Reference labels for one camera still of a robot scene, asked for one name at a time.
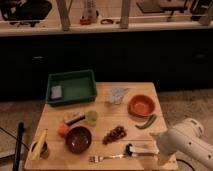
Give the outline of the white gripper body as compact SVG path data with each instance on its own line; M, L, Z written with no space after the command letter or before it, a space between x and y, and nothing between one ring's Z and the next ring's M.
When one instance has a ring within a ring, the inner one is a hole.
M171 145L168 141L168 137L165 132L151 132L150 136L156 141L156 146L159 150L157 154L157 164L159 166L163 166L169 161L169 159L173 155Z

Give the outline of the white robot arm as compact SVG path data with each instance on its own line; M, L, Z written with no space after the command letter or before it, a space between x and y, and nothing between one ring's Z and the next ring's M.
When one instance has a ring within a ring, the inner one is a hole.
M151 133L159 150L158 164L166 164L180 151L213 170L213 145L201 139L203 134L203 125L193 118L184 119L164 132Z

